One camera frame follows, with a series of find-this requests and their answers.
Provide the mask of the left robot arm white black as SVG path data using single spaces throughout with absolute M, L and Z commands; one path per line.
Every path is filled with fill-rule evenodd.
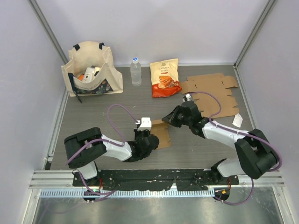
M 136 162 L 148 157 L 158 148 L 159 139 L 149 130 L 134 130 L 135 139 L 120 142 L 101 133 L 93 127 L 64 140 L 67 165 L 76 169 L 89 186 L 95 186 L 100 179 L 95 160 L 100 156 L 116 158 L 123 162 Z

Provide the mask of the white paper scrap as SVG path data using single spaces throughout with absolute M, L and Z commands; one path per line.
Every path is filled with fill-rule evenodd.
M 238 127 L 238 128 L 241 128 L 242 126 L 242 122 L 243 122 L 243 118 L 242 116 L 238 113 L 235 115 L 234 119 L 233 119 L 233 122 L 232 122 L 232 125 Z

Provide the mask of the small brown cardboard box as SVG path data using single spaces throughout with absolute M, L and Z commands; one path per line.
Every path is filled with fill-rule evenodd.
M 151 127 L 151 134 L 159 138 L 159 145 L 157 149 L 169 147 L 171 145 L 171 139 L 168 131 L 168 124 L 162 120 L 153 120 Z

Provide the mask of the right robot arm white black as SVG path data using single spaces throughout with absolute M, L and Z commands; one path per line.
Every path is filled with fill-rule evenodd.
M 247 175 L 257 180 L 280 162 L 279 155 L 270 146 L 262 131 L 239 131 L 203 117 L 193 101 L 185 101 L 162 119 L 174 126 L 188 126 L 194 135 L 220 142 L 237 153 L 237 159 L 223 159 L 211 167 L 211 179 L 224 183 L 233 175 Z

